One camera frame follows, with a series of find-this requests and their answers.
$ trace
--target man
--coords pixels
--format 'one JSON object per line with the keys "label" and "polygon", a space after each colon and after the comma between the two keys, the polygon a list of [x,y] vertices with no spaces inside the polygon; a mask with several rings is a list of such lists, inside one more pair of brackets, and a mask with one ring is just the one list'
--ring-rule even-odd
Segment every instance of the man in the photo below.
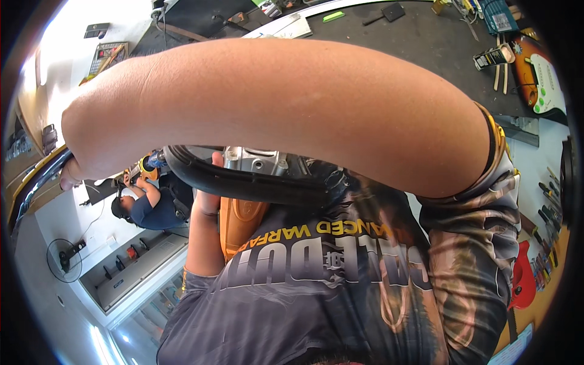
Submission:
{"label": "man", "polygon": [[488,362],[519,251],[519,174],[488,111],[452,84],[348,44],[230,39],[122,62],[86,87],[63,113],[65,189],[161,144],[280,150],[346,176],[328,207],[273,204],[227,263],[220,198],[199,192],[158,364]]}
{"label": "man", "polygon": [[174,198],[168,188],[158,190],[143,178],[138,178],[136,185],[133,185],[128,174],[124,175],[124,184],[136,194],[138,200],[130,195],[115,198],[112,202],[112,214],[115,217],[155,231],[184,223],[175,214]]}

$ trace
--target graphic t-shirt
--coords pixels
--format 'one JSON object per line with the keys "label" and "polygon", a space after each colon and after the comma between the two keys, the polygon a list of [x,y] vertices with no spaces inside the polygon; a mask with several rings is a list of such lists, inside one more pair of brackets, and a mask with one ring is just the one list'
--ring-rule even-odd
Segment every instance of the graphic t-shirt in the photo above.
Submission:
{"label": "graphic t-shirt", "polygon": [[160,189],[160,200],[152,208],[146,195],[139,197],[130,211],[130,217],[139,226],[148,230],[167,230],[177,227],[184,222],[175,214],[175,204],[168,188]]}
{"label": "graphic t-shirt", "polygon": [[418,198],[429,241],[405,193],[349,171],[332,207],[272,205],[218,276],[185,272],[158,364],[486,363],[520,229],[519,174],[492,128],[474,186]]}

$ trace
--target sleeve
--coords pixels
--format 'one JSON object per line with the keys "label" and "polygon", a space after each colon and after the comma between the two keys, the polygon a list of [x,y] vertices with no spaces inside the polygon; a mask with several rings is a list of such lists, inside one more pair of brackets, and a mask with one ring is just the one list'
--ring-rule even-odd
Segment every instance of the sleeve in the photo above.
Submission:
{"label": "sleeve", "polygon": [[509,158],[502,128],[478,107],[494,137],[490,165],[456,196],[418,197],[420,224],[430,240],[429,276],[454,364],[486,364],[491,358],[507,321],[519,253],[520,174]]}
{"label": "sleeve", "polygon": [[136,200],[136,202],[132,206],[130,216],[134,222],[136,222],[137,224],[141,224],[142,221],[144,220],[144,217],[146,217],[146,215],[151,211],[152,205],[150,205],[148,197],[146,196],[146,194],[144,194],[143,196],[139,197],[138,200]]}
{"label": "sleeve", "polygon": [[180,297],[179,304],[172,311],[171,316],[168,318],[168,322],[166,322],[166,325],[164,326],[164,331],[160,337],[160,347],[162,347],[162,344],[166,341],[178,321],[194,311],[201,296],[209,289],[211,284],[213,284],[217,278],[217,276],[199,276],[185,268],[183,268],[183,270],[183,294]]}

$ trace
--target green sanding block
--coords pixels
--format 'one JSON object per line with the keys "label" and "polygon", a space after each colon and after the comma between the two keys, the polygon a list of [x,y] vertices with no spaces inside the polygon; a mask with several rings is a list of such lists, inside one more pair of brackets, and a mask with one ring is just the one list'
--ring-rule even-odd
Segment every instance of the green sanding block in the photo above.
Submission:
{"label": "green sanding block", "polygon": [[342,18],[345,16],[345,13],[343,12],[336,12],[330,15],[327,15],[326,17],[322,18],[322,22],[326,23],[326,22],[330,22],[331,20],[335,20],[338,18]]}

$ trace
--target black fan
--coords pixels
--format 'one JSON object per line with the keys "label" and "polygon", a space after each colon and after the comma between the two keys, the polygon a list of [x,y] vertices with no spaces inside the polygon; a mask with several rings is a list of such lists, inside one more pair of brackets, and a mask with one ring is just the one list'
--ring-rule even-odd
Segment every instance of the black fan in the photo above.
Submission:
{"label": "black fan", "polygon": [[72,283],[81,275],[82,263],[79,251],[85,247],[81,240],[75,245],[57,238],[47,247],[47,265],[53,275],[63,283]]}

